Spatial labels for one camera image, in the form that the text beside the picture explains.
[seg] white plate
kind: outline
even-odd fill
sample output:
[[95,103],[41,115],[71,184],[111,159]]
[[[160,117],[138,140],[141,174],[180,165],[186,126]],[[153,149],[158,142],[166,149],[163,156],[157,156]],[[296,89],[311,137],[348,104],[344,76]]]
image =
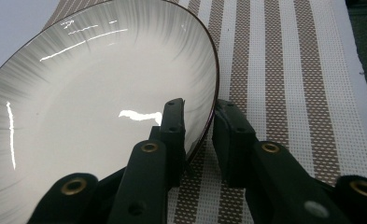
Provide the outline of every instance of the white plate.
[[0,222],[27,221],[65,175],[124,167],[169,100],[186,101],[190,150],[218,83],[208,32],[177,5],[112,1],[51,26],[0,68]]

